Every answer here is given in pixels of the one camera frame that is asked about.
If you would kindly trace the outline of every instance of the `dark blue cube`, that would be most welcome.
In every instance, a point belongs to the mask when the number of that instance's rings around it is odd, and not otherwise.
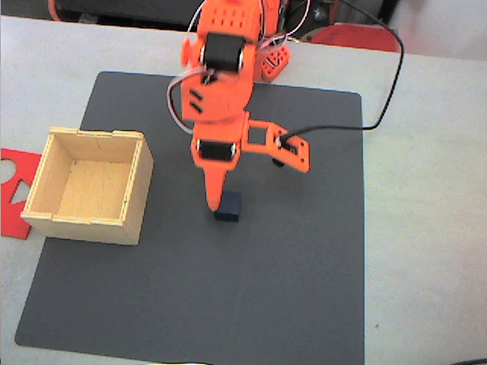
[[[242,208],[242,194],[239,192],[223,192],[221,203],[215,212],[217,221],[238,222]]]

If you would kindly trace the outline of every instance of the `black mat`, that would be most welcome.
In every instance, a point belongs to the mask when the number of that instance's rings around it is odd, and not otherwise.
[[[154,174],[139,246],[48,238],[18,344],[163,363],[364,362],[362,134],[314,132],[311,171],[244,154],[225,188],[239,223],[214,220],[170,79],[102,73],[81,127],[143,131]],[[357,94],[256,85],[254,119],[361,125]]]

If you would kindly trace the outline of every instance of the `white table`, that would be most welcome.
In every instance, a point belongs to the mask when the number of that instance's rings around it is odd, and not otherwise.
[[[41,153],[51,125],[78,127],[100,71],[180,73],[183,38],[2,17],[2,147]],[[359,92],[374,122],[397,54],[290,48],[276,84]],[[486,357],[487,62],[406,56],[383,125],[365,133],[364,174],[366,364]],[[4,363],[141,363],[14,343],[43,241],[2,237]]]

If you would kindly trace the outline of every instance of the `open wooden box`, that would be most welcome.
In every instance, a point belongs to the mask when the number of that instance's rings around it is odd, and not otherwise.
[[[53,127],[21,216],[47,236],[137,245],[153,166],[140,132]]]

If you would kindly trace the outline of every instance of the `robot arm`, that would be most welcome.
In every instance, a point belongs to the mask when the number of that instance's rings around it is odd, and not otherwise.
[[[242,152],[267,154],[303,173],[310,168],[304,139],[295,136],[282,144],[279,136],[287,130],[252,120],[245,110],[253,82],[273,80],[288,64],[284,42],[273,44],[282,38],[285,6],[279,0],[205,0],[197,40],[183,42],[181,62],[189,73],[180,80],[182,113],[194,122],[193,130],[184,128],[193,134],[191,154],[204,170],[213,211],[220,205],[227,171],[237,167]],[[249,143],[251,128],[266,131],[265,145]]]

